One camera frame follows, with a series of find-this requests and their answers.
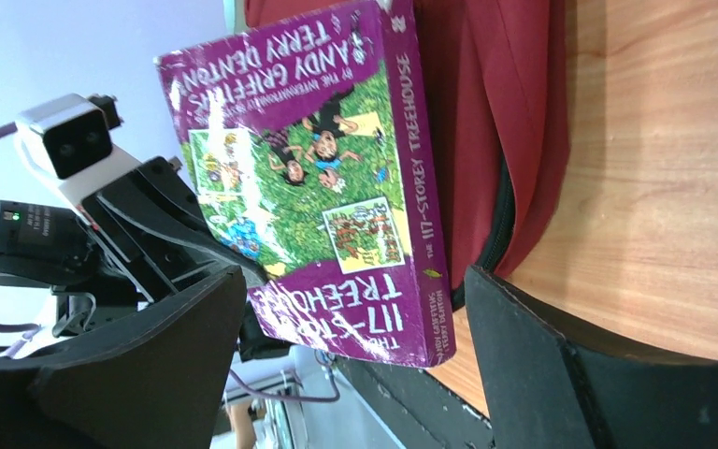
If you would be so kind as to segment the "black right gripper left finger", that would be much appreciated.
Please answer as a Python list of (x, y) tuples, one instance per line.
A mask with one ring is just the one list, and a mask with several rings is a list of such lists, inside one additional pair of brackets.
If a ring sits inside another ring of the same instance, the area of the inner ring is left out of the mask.
[(226, 268), (24, 358), (0, 357), (0, 448), (207, 448), (247, 286)]

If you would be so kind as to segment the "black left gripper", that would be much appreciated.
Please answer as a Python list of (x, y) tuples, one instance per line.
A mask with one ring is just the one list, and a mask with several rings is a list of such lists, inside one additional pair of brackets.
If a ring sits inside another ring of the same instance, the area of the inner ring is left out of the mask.
[(105, 326), (200, 282), (210, 273), (203, 253), (240, 266), (248, 288), (266, 284), (260, 265), (210, 235), (193, 191), (161, 157), (87, 197), (84, 209), (80, 218), (0, 201), (0, 286), (49, 290), (55, 337)]

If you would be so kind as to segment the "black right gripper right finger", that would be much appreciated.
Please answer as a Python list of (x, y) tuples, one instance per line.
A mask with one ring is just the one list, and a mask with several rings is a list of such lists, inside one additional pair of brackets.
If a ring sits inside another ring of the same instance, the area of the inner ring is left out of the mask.
[(500, 448), (718, 448), (718, 361), (632, 340), (479, 268), (467, 318)]

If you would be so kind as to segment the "purple treehouse book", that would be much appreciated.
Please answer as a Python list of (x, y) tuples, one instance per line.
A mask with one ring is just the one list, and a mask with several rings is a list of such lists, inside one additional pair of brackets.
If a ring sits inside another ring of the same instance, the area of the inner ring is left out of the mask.
[(410, 1), (344, 1), (158, 56), (214, 238), (262, 332), (431, 368), (455, 352)]

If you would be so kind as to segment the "red backpack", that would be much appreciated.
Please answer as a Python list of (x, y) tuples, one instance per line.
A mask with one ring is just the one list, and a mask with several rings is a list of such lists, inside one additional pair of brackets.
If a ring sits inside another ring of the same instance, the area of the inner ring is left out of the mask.
[(544, 235), (570, 154), (562, 0), (416, 1), (452, 305), (468, 267), (509, 276)]

